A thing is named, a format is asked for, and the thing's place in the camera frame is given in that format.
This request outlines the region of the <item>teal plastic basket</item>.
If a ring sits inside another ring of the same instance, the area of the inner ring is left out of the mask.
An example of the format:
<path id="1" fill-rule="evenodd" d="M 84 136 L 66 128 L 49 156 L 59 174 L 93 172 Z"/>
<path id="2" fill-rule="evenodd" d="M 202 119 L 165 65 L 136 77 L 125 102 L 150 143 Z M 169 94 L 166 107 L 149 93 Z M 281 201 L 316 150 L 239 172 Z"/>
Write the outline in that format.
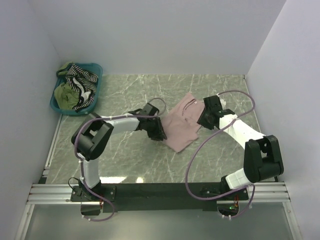
<path id="1" fill-rule="evenodd" d="M 103 69 L 99 64 L 65 63 L 56 72 L 51 108 L 62 115 L 89 114 L 97 103 L 102 76 Z"/>

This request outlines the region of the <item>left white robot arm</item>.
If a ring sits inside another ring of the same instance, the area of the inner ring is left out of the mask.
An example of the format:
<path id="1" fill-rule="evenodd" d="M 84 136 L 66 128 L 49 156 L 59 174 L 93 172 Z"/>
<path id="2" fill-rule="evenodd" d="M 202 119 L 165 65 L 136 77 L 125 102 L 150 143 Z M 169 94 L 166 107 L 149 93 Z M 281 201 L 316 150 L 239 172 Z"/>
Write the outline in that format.
<path id="1" fill-rule="evenodd" d="M 105 194 L 99 176 L 98 158 L 110 137 L 123 132 L 146 131 L 153 141 L 166 140 L 159 114 L 160 110 L 148 102 L 143 108 L 123 115 L 100 116 L 95 112 L 88 115 L 71 138 L 80 165 L 78 186 L 88 201 L 100 199 Z"/>

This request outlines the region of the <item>aluminium rail frame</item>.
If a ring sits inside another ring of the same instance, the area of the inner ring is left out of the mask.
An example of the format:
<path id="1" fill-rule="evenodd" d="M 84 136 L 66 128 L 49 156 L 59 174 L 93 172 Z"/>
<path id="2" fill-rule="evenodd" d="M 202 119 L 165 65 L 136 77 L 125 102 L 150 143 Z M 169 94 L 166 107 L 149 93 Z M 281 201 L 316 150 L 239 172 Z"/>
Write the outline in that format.
<path id="1" fill-rule="evenodd" d="M 22 215 L 18 240 L 300 240 L 302 238 L 284 182 L 267 180 L 249 189 L 251 207 L 240 204 L 235 219 L 200 210 L 130 211 L 104 222 L 82 219 L 64 183 L 77 174 L 70 130 L 77 118 L 62 116 L 50 146 L 43 176 L 33 185 Z M 121 133 L 101 162 L 105 183 L 183 181 L 197 145 L 175 155 L 144 133 Z"/>

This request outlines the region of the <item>black base beam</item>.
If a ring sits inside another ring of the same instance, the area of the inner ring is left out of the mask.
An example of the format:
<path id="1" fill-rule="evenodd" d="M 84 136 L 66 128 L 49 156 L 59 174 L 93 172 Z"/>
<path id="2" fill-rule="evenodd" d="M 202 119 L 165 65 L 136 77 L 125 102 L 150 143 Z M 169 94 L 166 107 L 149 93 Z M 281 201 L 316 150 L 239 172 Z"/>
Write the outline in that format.
<path id="1" fill-rule="evenodd" d="M 220 195 L 220 184 L 218 182 L 191 182 L 188 184 L 191 192 L 201 198 L 210 198 Z M 94 187 L 93 192 L 109 200 L 115 207 L 115 212 L 123 211 L 156 211 L 156 210 L 203 210 L 217 211 L 217 201 L 249 199 L 246 190 L 238 190 L 230 195 L 215 200 L 198 200 L 193 198 L 186 190 L 184 183 L 101 183 Z M 85 189 L 83 184 L 75 185 L 71 192 L 70 201 L 82 203 L 81 211 L 85 215 L 84 204 L 98 202 L 103 213 L 112 213 L 113 208 L 104 200 L 94 196 Z"/>

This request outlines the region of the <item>black white striped tank top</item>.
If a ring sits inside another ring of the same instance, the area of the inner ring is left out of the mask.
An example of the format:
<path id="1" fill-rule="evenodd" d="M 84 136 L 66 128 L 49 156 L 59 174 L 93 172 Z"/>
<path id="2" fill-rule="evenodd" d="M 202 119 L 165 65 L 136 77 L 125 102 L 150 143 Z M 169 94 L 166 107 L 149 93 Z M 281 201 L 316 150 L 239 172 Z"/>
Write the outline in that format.
<path id="1" fill-rule="evenodd" d="M 94 102 L 99 79 L 95 73 L 73 63 L 68 69 L 65 79 L 78 94 L 78 103 L 73 107 L 74 111 L 79 112 Z"/>

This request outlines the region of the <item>green tank top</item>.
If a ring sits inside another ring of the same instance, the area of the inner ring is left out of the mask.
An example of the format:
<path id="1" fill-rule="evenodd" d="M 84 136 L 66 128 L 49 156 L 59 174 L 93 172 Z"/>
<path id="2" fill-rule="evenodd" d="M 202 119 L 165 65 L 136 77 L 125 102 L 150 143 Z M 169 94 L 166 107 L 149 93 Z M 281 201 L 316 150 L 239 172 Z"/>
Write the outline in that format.
<path id="1" fill-rule="evenodd" d="M 56 72 L 57 78 L 62 79 L 62 83 L 55 88 L 53 94 L 61 110 L 73 110 L 73 107 L 76 106 L 79 101 L 78 92 L 74 90 L 66 80 L 66 75 L 72 64 L 72 62 L 67 62 Z"/>

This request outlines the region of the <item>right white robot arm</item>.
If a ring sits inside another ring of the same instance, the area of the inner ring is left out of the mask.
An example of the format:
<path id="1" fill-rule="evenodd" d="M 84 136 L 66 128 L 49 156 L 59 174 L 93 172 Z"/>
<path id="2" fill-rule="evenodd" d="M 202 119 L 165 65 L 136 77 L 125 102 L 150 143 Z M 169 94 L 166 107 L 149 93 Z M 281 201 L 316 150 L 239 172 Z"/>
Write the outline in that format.
<path id="1" fill-rule="evenodd" d="M 219 184 L 222 198 L 230 200 L 237 190 L 284 173 L 281 149 L 274 135 L 265 135 L 243 122 L 234 111 L 224 109 L 219 96 L 203 99 L 204 109 L 197 121 L 202 127 L 227 133 L 243 149 L 243 167 L 223 176 Z"/>

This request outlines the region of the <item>pink tank top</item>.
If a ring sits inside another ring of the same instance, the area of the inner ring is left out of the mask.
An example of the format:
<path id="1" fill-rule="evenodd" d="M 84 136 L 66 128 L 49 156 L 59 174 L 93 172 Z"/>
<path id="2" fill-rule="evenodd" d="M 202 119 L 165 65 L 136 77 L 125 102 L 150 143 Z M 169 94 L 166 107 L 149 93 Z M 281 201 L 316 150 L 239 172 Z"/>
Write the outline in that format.
<path id="1" fill-rule="evenodd" d="M 161 119 L 166 139 L 162 142 L 180 153 L 198 139 L 198 124 L 205 105 L 188 92 L 170 112 Z"/>

